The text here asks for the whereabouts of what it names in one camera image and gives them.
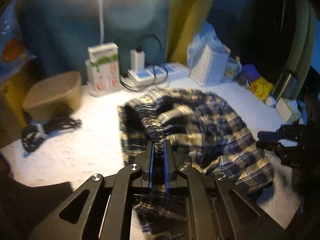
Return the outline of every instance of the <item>checkered cloth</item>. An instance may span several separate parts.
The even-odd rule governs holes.
[[[257,149],[245,123],[216,94],[153,90],[118,107],[118,113],[126,165],[146,150],[148,140],[155,144],[155,158],[162,160],[164,140],[170,140],[172,150],[181,153],[186,164],[208,176],[224,173],[246,193],[273,180],[264,150]],[[157,184],[152,188],[154,197],[141,197],[134,208],[143,231],[149,239],[184,239],[184,199],[167,196],[163,182]]]

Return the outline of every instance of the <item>power strip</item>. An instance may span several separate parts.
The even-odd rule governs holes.
[[[177,62],[166,63],[164,67],[168,71],[167,81],[182,79],[189,76],[190,70]],[[156,73],[156,83],[163,82],[166,78],[166,71],[163,67],[154,66]],[[132,69],[128,70],[128,78],[134,84],[134,86],[145,86],[151,84],[154,79],[153,66],[148,66],[144,71],[135,73]]]

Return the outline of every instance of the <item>white table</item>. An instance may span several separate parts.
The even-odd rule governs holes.
[[[190,78],[171,82],[169,87],[201,89]],[[259,131],[275,131],[284,124],[275,109],[264,105],[250,91],[237,84],[221,84],[205,87],[205,90],[211,90],[228,101],[255,139]],[[84,86],[82,106],[73,114],[83,121],[81,129],[60,133],[46,140],[30,155],[24,151],[21,140],[1,150],[12,166],[14,178],[27,186],[71,181],[73,189],[77,189],[94,173],[103,176],[116,174],[123,167],[116,106],[144,93],[123,89],[94,98]],[[275,169],[274,184],[273,188],[264,190],[258,202],[265,212],[286,228],[300,205],[300,199],[292,190],[291,168],[282,166],[272,152],[268,152],[268,156]],[[140,227],[135,215],[132,226],[133,238],[139,239]]]

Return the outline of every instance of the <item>silver screw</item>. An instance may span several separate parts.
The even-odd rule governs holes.
[[[179,170],[180,170],[180,171],[187,171],[188,169],[189,169],[189,166],[188,166],[188,165],[183,164],[183,165],[180,165],[180,166],[179,166]]]
[[[93,174],[91,179],[93,181],[99,181],[100,179],[102,179],[102,176],[100,174]]]
[[[132,171],[137,171],[138,169],[140,169],[140,165],[139,164],[131,164],[130,165],[130,170]]]
[[[218,181],[225,182],[225,181],[227,181],[227,176],[224,174],[218,174],[217,179],[218,179]]]

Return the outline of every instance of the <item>white plastic basket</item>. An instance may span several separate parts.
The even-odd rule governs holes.
[[[226,52],[217,53],[206,44],[198,63],[190,71],[190,77],[201,86],[220,84],[230,53],[227,47],[225,49]]]

